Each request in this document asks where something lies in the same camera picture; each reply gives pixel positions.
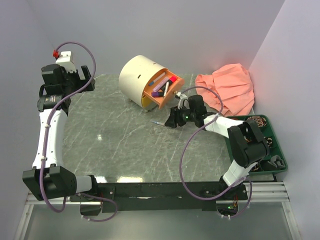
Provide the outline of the thin white pen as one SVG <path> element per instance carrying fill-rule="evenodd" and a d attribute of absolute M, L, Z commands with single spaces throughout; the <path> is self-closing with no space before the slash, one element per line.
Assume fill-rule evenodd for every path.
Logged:
<path fill-rule="evenodd" d="M 156 125 L 165 126 L 165 124 L 163 122 L 154 121 L 154 120 L 151 120 L 151 122 L 156 124 Z"/>

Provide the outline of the purple highlighter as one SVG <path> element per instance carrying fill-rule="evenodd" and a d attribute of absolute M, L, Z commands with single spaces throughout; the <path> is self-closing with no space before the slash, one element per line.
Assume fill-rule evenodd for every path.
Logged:
<path fill-rule="evenodd" d="M 163 97 L 165 94 L 163 91 L 157 91 L 157 92 L 152 92 L 151 93 L 151 96 L 153 98 L 160 98 L 160 97 Z"/>

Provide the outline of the lilac correction tape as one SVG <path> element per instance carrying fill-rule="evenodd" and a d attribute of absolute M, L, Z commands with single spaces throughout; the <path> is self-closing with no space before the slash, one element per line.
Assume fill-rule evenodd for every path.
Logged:
<path fill-rule="evenodd" d="M 166 76 L 164 77 L 154 88 L 153 88 L 153 92 L 158 92 L 163 85 L 166 84 L 166 82 L 169 80 L 169 78 Z"/>

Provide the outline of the green capped marker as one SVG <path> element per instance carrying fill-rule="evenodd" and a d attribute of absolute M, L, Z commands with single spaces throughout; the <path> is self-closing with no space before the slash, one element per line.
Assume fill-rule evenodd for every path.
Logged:
<path fill-rule="evenodd" d="M 169 81 L 167 81 L 166 84 L 165 84 L 164 91 L 163 91 L 163 97 L 165 97 L 167 95 L 169 86 L 170 86 L 170 83 L 169 83 Z"/>

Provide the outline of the pink highlighter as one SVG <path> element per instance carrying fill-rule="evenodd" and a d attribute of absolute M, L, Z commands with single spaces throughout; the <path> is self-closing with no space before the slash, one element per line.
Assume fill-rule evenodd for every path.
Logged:
<path fill-rule="evenodd" d="M 175 82 L 177 80 L 177 78 L 175 77 L 175 76 L 172 76 L 169 80 L 168 80 L 168 82 L 169 82 L 169 88 L 170 88 L 170 86 Z"/>

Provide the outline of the blue capped marker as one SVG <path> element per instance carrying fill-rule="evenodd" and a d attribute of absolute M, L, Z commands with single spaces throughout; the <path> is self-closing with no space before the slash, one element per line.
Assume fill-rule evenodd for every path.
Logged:
<path fill-rule="evenodd" d="M 166 72 L 162 72 L 161 74 L 159 74 L 155 79 L 153 79 L 148 85 L 152 86 L 154 83 L 156 83 L 159 79 L 161 79 L 162 77 L 164 77 L 166 75 Z"/>

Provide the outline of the round cream drawer cabinet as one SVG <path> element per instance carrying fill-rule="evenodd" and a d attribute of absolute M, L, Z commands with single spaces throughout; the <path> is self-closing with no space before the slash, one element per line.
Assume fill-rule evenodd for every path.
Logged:
<path fill-rule="evenodd" d="M 166 72 L 166 75 L 149 86 L 149 83 L 162 72 Z M 152 97 L 153 88 L 164 77 L 170 79 L 172 76 L 176 77 L 176 81 L 169 87 L 166 96 Z M 155 106 L 162 109 L 184 84 L 185 80 L 182 77 L 143 55 L 130 59 L 122 68 L 118 79 L 120 91 L 144 110 L 151 110 Z"/>

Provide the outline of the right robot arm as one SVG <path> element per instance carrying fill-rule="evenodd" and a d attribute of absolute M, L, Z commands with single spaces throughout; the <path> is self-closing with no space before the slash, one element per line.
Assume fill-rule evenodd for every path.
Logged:
<path fill-rule="evenodd" d="M 170 109 L 166 127 L 182 127 L 188 122 L 207 132 L 219 134 L 229 140 L 233 161 L 222 176 L 220 196 L 231 199 L 249 171 L 270 153 L 267 141 L 255 120 L 234 120 L 218 113 L 208 112 L 203 97 L 187 97 L 178 92 L 178 105 Z"/>

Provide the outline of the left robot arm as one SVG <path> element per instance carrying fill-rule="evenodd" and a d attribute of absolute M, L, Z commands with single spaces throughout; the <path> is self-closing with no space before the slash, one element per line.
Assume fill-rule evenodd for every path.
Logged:
<path fill-rule="evenodd" d="M 96 200 L 100 188 L 93 175 L 76 176 L 63 163 L 64 129 L 69 115 L 71 99 L 65 97 L 81 90 L 95 89 L 95 79 L 86 65 L 81 66 L 84 78 L 77 70 L 67 71 L 59 64 L 42 67 L 43 85 L 39 89 L 37 108 L 40 133 L 36 156 L 30 170 L 22 174 L 22 181 L 38 201 L 70 197 L 81 193 L 88 201 Z"/>

